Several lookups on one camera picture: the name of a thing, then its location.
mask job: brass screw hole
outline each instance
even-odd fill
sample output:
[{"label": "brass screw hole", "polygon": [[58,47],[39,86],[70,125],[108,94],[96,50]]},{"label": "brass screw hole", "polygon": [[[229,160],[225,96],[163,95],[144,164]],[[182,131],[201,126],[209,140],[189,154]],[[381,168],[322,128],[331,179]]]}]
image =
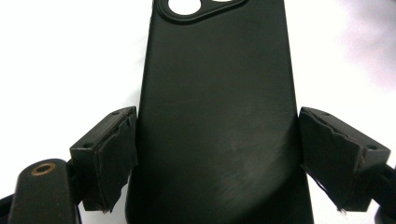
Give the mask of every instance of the brass screw hole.
[{"label": "brass screw hole", "polygon": [[32,175],[46,175],[55,169],[56,165],[53,162],[47,162],[37,165],[32,171]]}]

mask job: camera cutout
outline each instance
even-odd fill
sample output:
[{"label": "camera cutout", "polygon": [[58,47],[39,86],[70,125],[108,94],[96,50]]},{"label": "camera cutout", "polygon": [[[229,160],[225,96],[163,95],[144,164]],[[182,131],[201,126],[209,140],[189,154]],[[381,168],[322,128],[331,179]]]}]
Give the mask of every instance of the camera cutout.
[{"label": "camera cutout", "polygon": [[169,0],[169,7],[178,15],[192,15],[201,8],[201,0]]}]

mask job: black clamp arm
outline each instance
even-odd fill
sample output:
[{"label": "black clamp arm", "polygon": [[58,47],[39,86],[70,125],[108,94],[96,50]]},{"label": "black clamp arm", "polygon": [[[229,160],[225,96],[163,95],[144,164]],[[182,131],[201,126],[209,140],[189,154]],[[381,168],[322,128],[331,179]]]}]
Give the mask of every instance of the black clamp arm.
[{"label": "black clamp arm", "polygon": [[381,206],[376,223],[396,223],[396,176],[387,166],[390,150],[323,111],[303,107],[299,120],[303,168],[338,209],[365,212],[374,199]]},{"label": "black clamp arm", "polygon": [[111,211],[137,165],[135,123],[135,107],[114,111],[70,148],[69,162],[23,170],[15,194],[0,203],[4,223],[78,224],[81,201],[86,210]]}]

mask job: phone back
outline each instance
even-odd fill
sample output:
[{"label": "phone back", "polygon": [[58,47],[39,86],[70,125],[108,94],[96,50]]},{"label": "phone back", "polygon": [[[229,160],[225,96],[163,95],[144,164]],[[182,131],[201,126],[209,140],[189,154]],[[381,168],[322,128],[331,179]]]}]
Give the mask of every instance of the phone back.
[{"label": "phone back", "polygon": [[130,223],[313,223],[282,0],[154,0]]}]

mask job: white background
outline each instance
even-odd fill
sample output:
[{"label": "white background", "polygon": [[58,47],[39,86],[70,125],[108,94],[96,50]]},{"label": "white background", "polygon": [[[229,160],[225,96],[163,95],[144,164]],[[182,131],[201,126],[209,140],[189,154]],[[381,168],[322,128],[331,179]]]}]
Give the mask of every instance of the white background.
[{"label": "white background", "polygon": [[[286,7],[298,106],[396,148],[396,1]],[[69,160],[106,114],[138,105],[150,12],[149,0],[0,0],[0,198],[26,166]],[[310,187],[316,223],[374,223],[375,203],[367,214],[341,214]],[[84,223],[125,223],[124,197],[111,215],[82,212]]]}]

